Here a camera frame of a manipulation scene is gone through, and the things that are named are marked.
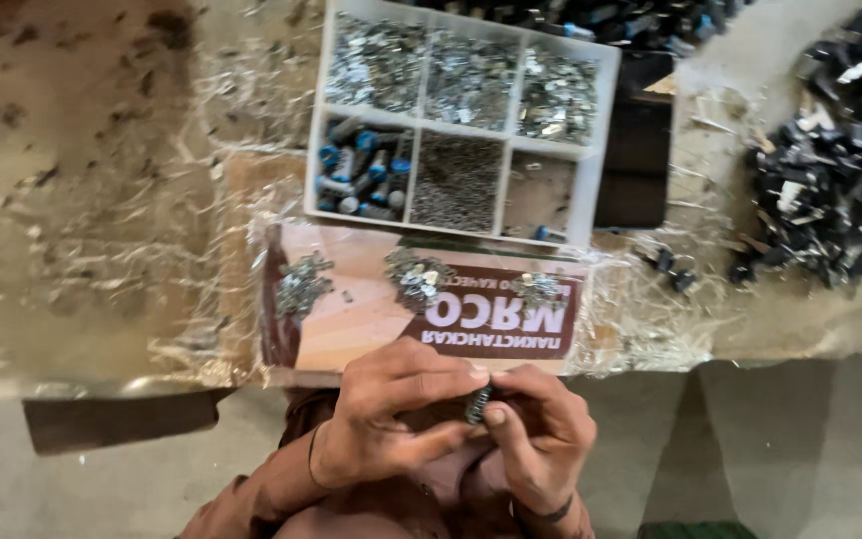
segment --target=black wristband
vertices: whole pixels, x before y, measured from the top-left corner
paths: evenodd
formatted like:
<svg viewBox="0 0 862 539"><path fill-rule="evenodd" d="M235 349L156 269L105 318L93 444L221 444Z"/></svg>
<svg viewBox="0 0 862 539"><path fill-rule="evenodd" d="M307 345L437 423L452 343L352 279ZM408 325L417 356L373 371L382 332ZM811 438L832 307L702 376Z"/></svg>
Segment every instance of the black wristband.
<svg viewBox="0 0 862 539"><path fill-rule="evenodd" d="M528 516L545 522L547 524L554 524L560 522L567 516L567 513L571 512L571 504L574 503L574 493L571 493L571 496L568 496L567 502L564 503L564 506L561 509L557 509L557 511L553 513L548 513L546 515L538 515L533 512L531 509L527 509L521 504L517 499L514 499L514 512L518 513L526 513Z"/></svg>

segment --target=brown label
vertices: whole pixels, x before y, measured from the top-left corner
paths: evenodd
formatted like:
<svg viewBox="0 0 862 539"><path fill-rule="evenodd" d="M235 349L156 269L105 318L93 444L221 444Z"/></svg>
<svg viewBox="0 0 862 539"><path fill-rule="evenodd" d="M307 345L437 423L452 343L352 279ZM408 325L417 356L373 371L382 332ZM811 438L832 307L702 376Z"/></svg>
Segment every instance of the brown label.
<svg viewBox="0 0 862 539"><path fill-rule="evenodd" d="M559 277L568 298L561 309L526 310L510 282L525 273L508 269L452 266L437 305L418 314L401 335L426 342L441 354L509 360L563 359L574 338L582 280Z"/></svg>

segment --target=person's left hand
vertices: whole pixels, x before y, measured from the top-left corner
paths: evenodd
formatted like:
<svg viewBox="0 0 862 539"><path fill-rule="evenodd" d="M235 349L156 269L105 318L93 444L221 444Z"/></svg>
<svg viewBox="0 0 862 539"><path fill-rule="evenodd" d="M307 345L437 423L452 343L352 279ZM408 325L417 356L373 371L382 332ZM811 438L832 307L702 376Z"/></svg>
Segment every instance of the person's left hand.
<svg viewBox="0 0 862 539"><path fill-rule="evenodd" d="M487 380L483 367L440 356L411 337L348 363L334 416L315 435L311 476L338 488L402 474L450 453L479 428L448 421L416 434L395 414L467 395Z"/></svg>

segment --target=plastic wrap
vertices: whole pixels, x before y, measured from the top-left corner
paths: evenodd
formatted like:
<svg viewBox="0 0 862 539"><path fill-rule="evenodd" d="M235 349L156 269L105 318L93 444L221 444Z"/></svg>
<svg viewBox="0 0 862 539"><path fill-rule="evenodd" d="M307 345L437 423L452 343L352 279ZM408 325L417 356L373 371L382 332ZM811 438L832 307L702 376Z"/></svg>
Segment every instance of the plastic wrap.
<svg viewBox="0 0 862 539"><path fill-rule="evenodd" d="M565 372L862 352L862 288L851 299L793 275L749 290L721 277L734 224L753 219L739 149L795 108L792 58L854 7L832 3L794 30L768 18L783 2L758 3L679 65L666 224L559 253L589 270ZM190 22L188 48L147 25L160 9ZM0 4L1 397L336 383L266 364L257 332L266 234L312 222L301 200L322 12L303 0ZM15 44L25 25L39 38ZM760 43L762 27L789 41ZM708 94L726 86L738 91ZM737 95L748 110L734 118L721 102ZM697 273L687 293L644 261L662 247Z"/></svg>

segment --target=hand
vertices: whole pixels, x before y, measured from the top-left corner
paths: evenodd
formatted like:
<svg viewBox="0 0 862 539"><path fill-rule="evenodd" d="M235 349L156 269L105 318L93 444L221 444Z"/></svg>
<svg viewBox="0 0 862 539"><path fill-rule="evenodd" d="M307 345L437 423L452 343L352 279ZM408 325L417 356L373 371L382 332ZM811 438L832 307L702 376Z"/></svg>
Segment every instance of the hand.
<svg viewBox="0 0 862 539"><path fill-rule="evenodd" d="M562 509L577 496L581 467L597 438L587 403L533 365L494 374L491 384L508 400L488 403L485 423L504 457L511 493L537 515Z"/></svg>
<svg viewBox="0 0 862 539"><path fill-rule="evenodd" d="M475 427L448 421L416 434L395 414L467 395L487 379L483 367L439 356L411 337L348 363L334 416L315 435L311 476L338 488L396 476L452 452Z"/></svg>

